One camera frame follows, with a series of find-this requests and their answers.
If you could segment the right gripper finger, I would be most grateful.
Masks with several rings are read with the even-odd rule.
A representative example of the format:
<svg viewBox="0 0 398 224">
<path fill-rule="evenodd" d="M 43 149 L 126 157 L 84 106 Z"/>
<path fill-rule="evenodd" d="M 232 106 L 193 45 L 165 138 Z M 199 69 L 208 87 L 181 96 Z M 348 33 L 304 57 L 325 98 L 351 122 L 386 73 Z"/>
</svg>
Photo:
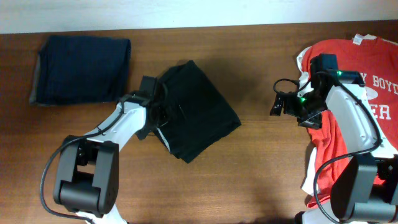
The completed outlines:
<svg viewBox="0 0 398 224">
<path fill-rule="evenodd" d="M 280 116 L 284 107 L 284 97 L 281 94 L 276 94 L 274 104 L 270 110 L 271 116 Z"/>
<path fill-rule="evenodd" d="M 322 112 L 313 111 L 305 116 L 297 119 L 298 125 L 304 128 L 321 129 L 322 128 Z"/>
</svg>

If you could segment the black shorts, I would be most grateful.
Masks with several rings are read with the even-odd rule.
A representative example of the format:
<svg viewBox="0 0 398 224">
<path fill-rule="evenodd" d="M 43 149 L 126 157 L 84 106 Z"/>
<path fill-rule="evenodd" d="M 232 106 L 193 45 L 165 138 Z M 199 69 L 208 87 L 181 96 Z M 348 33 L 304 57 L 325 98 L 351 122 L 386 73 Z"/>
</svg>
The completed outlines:
<svg viewBox="0 0 398 224">
<path fill-rule="evenodd" d="M 239 117 L 205 73 L 190 60 L 160 78 L 167 88 L 167 120 L 155 135 L 169 153 L 187 164 L 241 125 Z"/>
</svg>

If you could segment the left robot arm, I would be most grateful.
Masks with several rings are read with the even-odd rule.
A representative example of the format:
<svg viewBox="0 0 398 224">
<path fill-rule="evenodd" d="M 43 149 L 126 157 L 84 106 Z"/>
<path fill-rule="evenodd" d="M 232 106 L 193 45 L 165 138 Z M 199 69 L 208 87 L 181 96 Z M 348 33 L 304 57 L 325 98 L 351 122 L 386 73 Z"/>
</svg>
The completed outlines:
<svg viewBox="0 0 398 224">
<path fill-rule="evenodd" d="M 143 77 L 137 91 L 122 96 L 116 109 L 83 136 L 67 136 L 59 157 L 54 202 L 67 218 L 86 223 L 125 223 L 116 207 L 119 153 L 133 137 L 145 139 L 167 123 L 164 101 L 169 91 L 155 77 Z"/>
</svg>

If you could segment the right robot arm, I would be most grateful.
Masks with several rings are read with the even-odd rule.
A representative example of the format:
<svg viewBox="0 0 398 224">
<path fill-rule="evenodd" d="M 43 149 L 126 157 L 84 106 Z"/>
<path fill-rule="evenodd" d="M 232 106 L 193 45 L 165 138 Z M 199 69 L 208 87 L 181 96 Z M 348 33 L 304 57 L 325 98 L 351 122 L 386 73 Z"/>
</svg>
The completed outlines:
<svg viewBox="0 0 398 224">
<path fill-rule="evenodd" d="M 306 85 L 297 80 L 294 84 L 294 92 L 277 91 L 270 114 L 289 114 L 297 118 L 299 126 L 320 129 L 321 113 L 329 110 L 347 147 L 346 154 L 323 163 L 314 178 L 334 162 L 349 159 L 331 188 L 330 204 L 300 212 L 294 222 L 397 222 L 397 150 L 372 114 L 360 73 L 340 70 L 334 54 L 320 54 L 310 61 Z"/>
</svg>

